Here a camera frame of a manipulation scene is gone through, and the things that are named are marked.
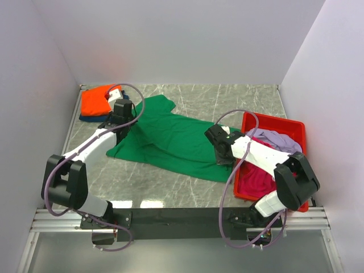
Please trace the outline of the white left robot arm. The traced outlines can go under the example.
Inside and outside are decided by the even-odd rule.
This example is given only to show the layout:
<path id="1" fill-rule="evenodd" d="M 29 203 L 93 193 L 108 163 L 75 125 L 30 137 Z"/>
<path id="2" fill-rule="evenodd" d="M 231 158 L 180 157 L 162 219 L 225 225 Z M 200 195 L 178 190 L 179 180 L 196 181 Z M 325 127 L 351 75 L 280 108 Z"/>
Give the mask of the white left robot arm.
<path id="1" fill-rule="evenodd" d="M 41 191 L 46 204 L 91 214 L 102 229 L 114 223 L 111 202 L 89 192 L 87 167 L 125 139 L 136 122 L 133 108 L 130 100 L 117 99 L 113 111 L 83 144 L 62 156 L 48 158 Z"/>

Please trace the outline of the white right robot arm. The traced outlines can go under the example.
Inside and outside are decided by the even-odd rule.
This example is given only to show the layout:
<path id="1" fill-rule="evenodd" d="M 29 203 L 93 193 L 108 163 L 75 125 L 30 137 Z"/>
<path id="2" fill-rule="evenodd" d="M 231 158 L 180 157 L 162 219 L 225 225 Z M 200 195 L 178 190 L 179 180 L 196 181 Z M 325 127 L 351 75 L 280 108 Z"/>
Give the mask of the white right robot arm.
<path id="1" fill-rule="evenodd" d="M 220 125 L 207 129 L 205 136 L 223 160 L 251 163 L 274 179 L 276 190 L 261 197 L 249 214 L 254 226 L 264 226 L 279 211 L 297 211 L 320 189 L 308 159 L 301 152 L 274 150 L 240 131 L 228 134 Z"/>

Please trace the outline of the green t shirt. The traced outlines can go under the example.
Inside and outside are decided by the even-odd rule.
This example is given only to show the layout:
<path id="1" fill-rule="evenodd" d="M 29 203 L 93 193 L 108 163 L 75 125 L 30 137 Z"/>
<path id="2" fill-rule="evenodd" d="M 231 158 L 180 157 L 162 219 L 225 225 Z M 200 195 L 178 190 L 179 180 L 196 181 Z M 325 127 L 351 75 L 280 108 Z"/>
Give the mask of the green t shirt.
<path id="1" fill-rule="evenodd" d="M 226 182 L 233 167 L 216 163 L 214 148 L 205 136 L 214 122 L 174 114 L 175 106 L 164 95 L 137 104 L 136 113 L 142 116 L 106 155 L 198 179 Z"/>

